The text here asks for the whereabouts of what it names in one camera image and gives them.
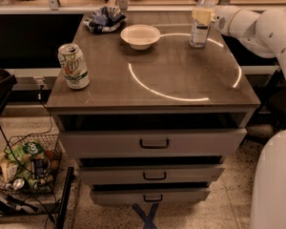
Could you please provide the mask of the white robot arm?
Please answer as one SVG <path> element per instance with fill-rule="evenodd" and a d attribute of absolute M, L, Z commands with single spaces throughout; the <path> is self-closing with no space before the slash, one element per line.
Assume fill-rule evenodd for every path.
<path fill-rule="evenodd" d="M 277 59 L 286 82 L 286 10 L 262 13 L 236 6 L 194 8 L 193 19 L 214 25 L 249 51 Z M 269 111 L 286 127 L 286 88 L 266 101 Z M 260 153 L 252 196 L 249 229 L 286 229 L 286 129 L 271 137 Z"/>

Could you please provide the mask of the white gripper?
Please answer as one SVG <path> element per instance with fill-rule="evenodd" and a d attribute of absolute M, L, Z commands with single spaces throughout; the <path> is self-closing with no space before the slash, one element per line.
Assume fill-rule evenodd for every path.
<path fill-rule="evenodd" d="M 192 17 L 198 23 L 208 26 L 214 22 L 214 29 L 228 36 L 231 22 L 240 11 L 237 6 L 217 6 L 216 8 L 193 8 Z"/>

